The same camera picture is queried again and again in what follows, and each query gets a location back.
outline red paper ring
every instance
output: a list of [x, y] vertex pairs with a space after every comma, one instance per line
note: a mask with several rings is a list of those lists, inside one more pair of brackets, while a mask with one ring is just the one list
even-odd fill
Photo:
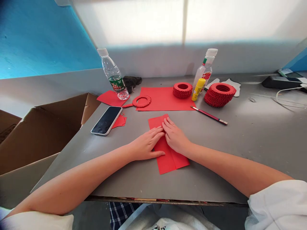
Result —
[[221, 95], [234, 95], [236, 93], [236, 89], [233, 86], [226, 84], [226, 83], [222, 83], [222, 82], [214, 83], [210, 86], [210, 88], [215, 93], [218, 93]]
[[[138, 103], [138, 99], [141, 99], [141, 98], [146, 98], [147, 101], [144, 102], [144, 103]], [[142, 107], [145, 107], [145, 106], [148, 106], [149, 104], [151, 103], [151, 97], [150, 96], [147, 96], [147, 95], [140, 95], [140, 96], [137, 96], [135, 99], [133, 99], [132, 101], [132, 104], [138, 108], [142, 108]]]
[[173, 95], [177, 98], [187, 98], [191, 96], [192, 88], [187, 82], [178, 82], [173, 86]]
[[236, 89], [226, 83], [214, 83], [207, 90], [204, 100], [208, 105], [213, 107], [223, 107], [231, 101], [236, 93]]

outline blue wall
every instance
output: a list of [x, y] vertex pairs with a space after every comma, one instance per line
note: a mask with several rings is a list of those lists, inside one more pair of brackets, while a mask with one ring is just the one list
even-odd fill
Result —
[[0, 79], [101, 68], [70, 6], [54, 0], [0, 0]]
[[307, 48], [290, 61], [284, 68], [292, 71], [307, 71]]

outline forearm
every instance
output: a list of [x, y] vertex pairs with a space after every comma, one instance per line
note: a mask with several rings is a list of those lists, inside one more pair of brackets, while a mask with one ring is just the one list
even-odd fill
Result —
[[111, 174], [128, 164], [127, 146], [78, 165], [30, 194], [8, 216], [39, 211], [63, 215], [77, 207]]
[[292, 177], [263, 164], [192, 144], [185, 156], [214, 171], [249, 197]]

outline person's left hand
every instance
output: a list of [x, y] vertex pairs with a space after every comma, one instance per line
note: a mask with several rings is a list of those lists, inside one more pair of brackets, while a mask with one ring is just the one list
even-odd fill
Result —
[[152, 151], [158, 140], [164, 135], [163, 128], [159, 126], [149, 130], [126, 145], [130, 154], [130, 160], [147, 160], [165, 155], [163, 151]]

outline green bottle label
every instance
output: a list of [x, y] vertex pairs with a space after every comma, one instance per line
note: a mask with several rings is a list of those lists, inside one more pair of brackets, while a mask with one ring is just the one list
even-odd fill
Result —
[[119, 80], [114, 80], [114, 81], [110, 81], [114, 91], [122, 91], [123, 89], [126, 88], [124, 81], [121, 79]]

